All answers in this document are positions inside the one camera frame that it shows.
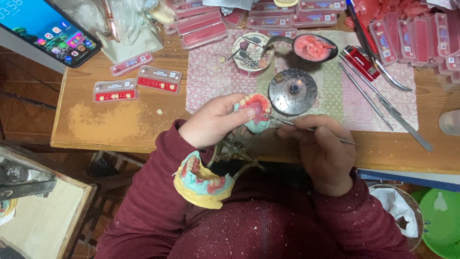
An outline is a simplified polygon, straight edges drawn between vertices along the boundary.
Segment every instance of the bucket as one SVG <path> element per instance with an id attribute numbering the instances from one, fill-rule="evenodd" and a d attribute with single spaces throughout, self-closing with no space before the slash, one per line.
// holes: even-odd
<path id="1" fill-rule="evenodd" d="M 265 45 L 269 40 L 269 37 L 267 37 L 267 36 L 265 36 L 265 35 L 263 35 L 261 33 L 258 33 L 258 32 L 249 32 L 249 33 L 244 34 L 243 36 L 250 37 L 250 38 L 251 37 L 258 37 L 261 40 L 261 42 L 259 43 L 260 45 Z M 235 51 L 240 48 L 240 43 L 243 42 L 244 40 L 245 40 L 244 38 L 237 37 L 235 43 L 233 43 L 233 47 L 231 49 L 231 52 L 235 53 Z M 251 46 L 254 46 L 254 44 L 249 43 L 248 48 L 250 48 Z M 263 48 L 257 47 L 257 49 L 260 50 L 260 53 L 262 53 Z M 273 60 L 273 57 L 275 56 L 275 52 L 272 51 L 269 56 L 270 56 L 270 59 L 268 60 L 267 65 L 265 67 L 257 68 L 257 69 L 252 69 L 250 67 L 245 67 L 243 65 L 244 63 L 239 61 L 239 60 L 237 60 L 237 59 L 235 59 L 235 57 L 233 57 L 233 61 L 235 62 L 236 67 L 238 68 L 238 72 L 240 74 L 242 74 L 245 77 L 256 77 L 256 76 L 262 74 L 262 72 L 264 72 L 264 70 L 270 65 L 270 63 Z"/>

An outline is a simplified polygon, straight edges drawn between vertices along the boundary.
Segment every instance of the app icon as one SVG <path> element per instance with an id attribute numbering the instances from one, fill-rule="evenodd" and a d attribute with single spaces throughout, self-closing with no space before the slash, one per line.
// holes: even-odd
<path id="1" fill-rule="evenodd" d="M 59 29 L 58 27 L 54 27 L 54 28 L 52 29 L 52 31 L 53 31 L 54 33 L 59 33 L 59 32 L 61 32 L 62 30 Z"/>
<path id="2" fill-rule="evenodd" d="M 40 45 L 45 45 L 46 44 L 46 41 L 44 39 L 38 39 L 37 42 Z"/>

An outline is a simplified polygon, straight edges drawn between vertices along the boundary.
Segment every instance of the right hand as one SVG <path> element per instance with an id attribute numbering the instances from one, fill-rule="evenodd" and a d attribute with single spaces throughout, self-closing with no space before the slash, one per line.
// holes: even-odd
<path id="1" fill-rule="evenodd" d="M 355 146 L 350 131 L 330 116 L 306 115 L 295 119 L 294 126 L 283 125 L 277 133 L 282 139 L 299 141 L 300 157 L 316 191 L 328 196 L 342 196 L 353 186 L 350 170 L 355 163 Z M 315 132 L 307 128 L 318 127 Z"/>

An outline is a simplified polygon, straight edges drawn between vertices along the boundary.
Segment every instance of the plaster dust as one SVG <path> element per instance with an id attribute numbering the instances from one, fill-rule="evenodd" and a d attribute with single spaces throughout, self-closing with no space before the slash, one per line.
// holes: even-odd
<path id="1" fill-rule="evenodd" d="M 171 125 L 140 101 L 97 107 L 78 103 L 69 110 L 69 132 L 82 143 L 154 147 L 156 136 Z"/>

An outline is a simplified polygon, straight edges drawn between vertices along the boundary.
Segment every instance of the floor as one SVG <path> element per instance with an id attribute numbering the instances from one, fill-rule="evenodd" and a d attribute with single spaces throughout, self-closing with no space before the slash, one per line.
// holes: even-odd
<path id="1" fill-rule="evenodd" d="M 59 98 L 62 75 L 6 48 L 0 47 L 0 91 L 14 93 L 56 106 Z M 29 141 L 48 144 L 51 139 L 55 110 L 43 108 L 0 95 L 0 119 L 7 140 Z M 85 173 L 92 152 L 43 154 L 49 159 Z M 148 154 L 133 154 L 139 161 L 146 161 Z M 416 186 L 405 184 L 404 190 L 410 192 Z M 111 217 L 102 216 L 92 235 L 97 240 L 107 224 L 120 207 L 127 188 L 114 189 L 109 193 L 104 212 Z M 419 259 L 438 259 L 423 242 L 414 251 Z M 95 254 L 94 247 L 78 244 L 72 259 L 87 259 Z"/>

